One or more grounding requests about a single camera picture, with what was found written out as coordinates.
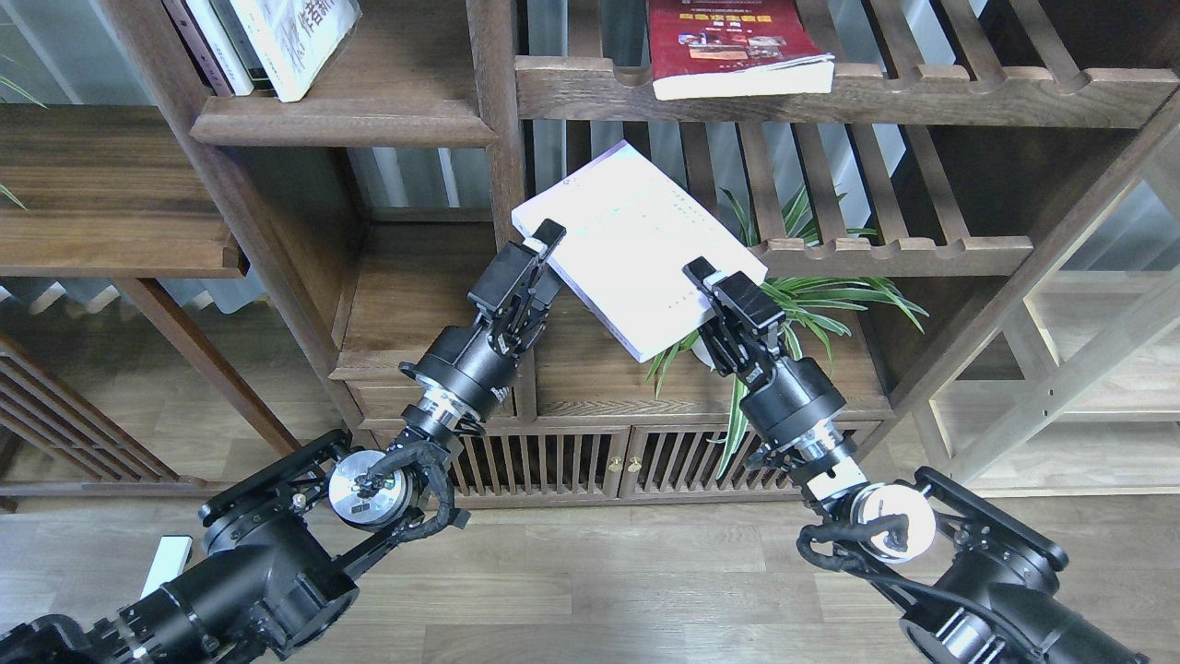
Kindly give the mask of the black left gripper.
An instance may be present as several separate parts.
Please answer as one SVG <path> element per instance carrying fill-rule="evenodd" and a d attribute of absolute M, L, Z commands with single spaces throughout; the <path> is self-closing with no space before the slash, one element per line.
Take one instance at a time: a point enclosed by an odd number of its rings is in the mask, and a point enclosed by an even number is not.
<path fill-rule="evenodd" d="M 400 364 L 402 374 L 424 386 L 419 402 L 402 410 L 407 425 L 487 421 L 502 405 L 560 290 L 548 259 L 565 235 L 565 226 L 543 219 L 527 243 L 507 243 L 468 290 L 476 321 L 444 328 L 420 362 Z"/>

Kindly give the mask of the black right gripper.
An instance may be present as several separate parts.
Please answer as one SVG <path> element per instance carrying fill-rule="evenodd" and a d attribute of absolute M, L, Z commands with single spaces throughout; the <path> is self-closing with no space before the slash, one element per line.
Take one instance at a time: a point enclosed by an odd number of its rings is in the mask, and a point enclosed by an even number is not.
<path fill-rule="evenodd" d="M 832 420 L 844 397 L 813 359 L 791 359 L 779 327 L 785 314 L 745 272 L 725 276 L 704 257 L 682 268 L 714 314 L 702 328 L 720 374 L 749 393 L 740 408 L 763 440 L 763 455 L 831 455 L 844 435 Z"/>

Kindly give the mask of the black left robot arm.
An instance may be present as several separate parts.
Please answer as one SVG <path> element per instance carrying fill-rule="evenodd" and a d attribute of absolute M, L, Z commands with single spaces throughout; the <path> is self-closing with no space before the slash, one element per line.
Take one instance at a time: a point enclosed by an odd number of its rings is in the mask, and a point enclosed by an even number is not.
<path fill-rule="evenodd" d="M 22 623 L 4 635 L 4 662 L 249 663 L 323 635 L 391 550 L 466 525 L 448 476 L 458 438 L 483 433 L 543 331 L 565 232 L 548 219 L 502 248 L 468 290 L 476 320 L 401 364 L 424 395 L 388 449 L 326 433 L 203 504 L 203 563 L 88 630 L 66 614 Z"/>

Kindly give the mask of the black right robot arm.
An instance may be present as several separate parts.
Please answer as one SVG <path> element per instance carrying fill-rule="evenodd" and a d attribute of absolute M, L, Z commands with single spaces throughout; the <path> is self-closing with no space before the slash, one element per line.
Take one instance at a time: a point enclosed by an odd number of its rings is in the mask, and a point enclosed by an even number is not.
<path fill-rule="evenodd" d="M 813 359 L 792 357 L 771 295 L 703 257 L 684 272 L 712 305 L 704 348 L 747 388 L 740 408 L 761 443 L 746 466 L 784 472 L 819 517 L 796 537 L 806 563 L 867 581 L 927 660 L 1148 660 L 1057 600 L 1068 555 L 1053 539 L 929 467 L 870 480 L 834 423 L 843 394 Z"/>

